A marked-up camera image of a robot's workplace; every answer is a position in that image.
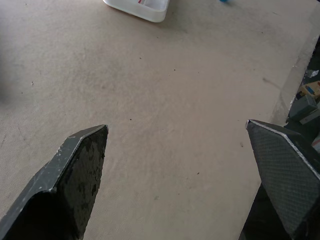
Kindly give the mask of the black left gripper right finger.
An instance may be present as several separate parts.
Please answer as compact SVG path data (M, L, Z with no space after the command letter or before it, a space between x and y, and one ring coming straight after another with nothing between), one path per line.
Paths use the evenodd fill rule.
M261 184L238 240L320 240L320 153L287 127L246 130Z

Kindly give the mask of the white plastic container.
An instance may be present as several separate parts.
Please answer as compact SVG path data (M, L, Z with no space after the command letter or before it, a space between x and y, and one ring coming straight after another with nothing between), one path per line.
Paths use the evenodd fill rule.
M170 0L103 0L108 6L153 23L162 22Z

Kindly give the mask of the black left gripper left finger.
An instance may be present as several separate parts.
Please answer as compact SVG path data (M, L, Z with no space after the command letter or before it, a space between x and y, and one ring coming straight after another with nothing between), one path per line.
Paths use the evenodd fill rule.
M0 240L83 240L98 194L108 126L67 137L0 220Z

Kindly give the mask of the yellow box with blue print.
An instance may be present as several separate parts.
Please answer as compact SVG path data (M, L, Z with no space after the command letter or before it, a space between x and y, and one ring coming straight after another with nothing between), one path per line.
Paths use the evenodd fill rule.
M299 90L305 95L310 95L313 98L318 98L320 97L320 81L302 85Z

